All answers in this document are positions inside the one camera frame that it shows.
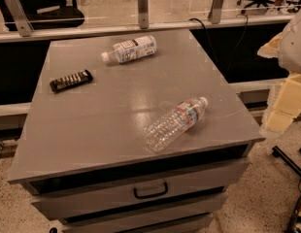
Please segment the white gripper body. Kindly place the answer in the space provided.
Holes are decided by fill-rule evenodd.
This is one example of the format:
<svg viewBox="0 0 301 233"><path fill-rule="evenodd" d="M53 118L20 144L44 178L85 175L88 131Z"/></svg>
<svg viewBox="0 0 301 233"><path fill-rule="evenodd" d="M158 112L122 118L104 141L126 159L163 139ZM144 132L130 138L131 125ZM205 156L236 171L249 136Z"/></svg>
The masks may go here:
<svg viewBox="0 0 301 233"><path fill-rule="evenodd" d="M301 9L283 30L279 65L291 73L301 74Z"/></svg>

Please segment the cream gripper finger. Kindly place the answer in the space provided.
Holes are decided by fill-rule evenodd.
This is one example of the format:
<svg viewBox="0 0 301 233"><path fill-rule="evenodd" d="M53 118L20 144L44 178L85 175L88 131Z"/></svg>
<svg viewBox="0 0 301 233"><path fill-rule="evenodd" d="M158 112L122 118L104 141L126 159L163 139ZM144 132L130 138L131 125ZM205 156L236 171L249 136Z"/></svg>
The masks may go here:
<svg viewBox="0 0 301 233"><path fill-rule="evenodd" d="M277 58L280 40L283 34L279 33L274 36L268 43L264 44L257 52L257 54L264 58Z"/></svg>
<svg viewBox="0 0 301 233"><path fill-rule="evenodd" d="M283 134L301 114L301 74L290 74L271 88L264 113L264 129Z"/></svg>

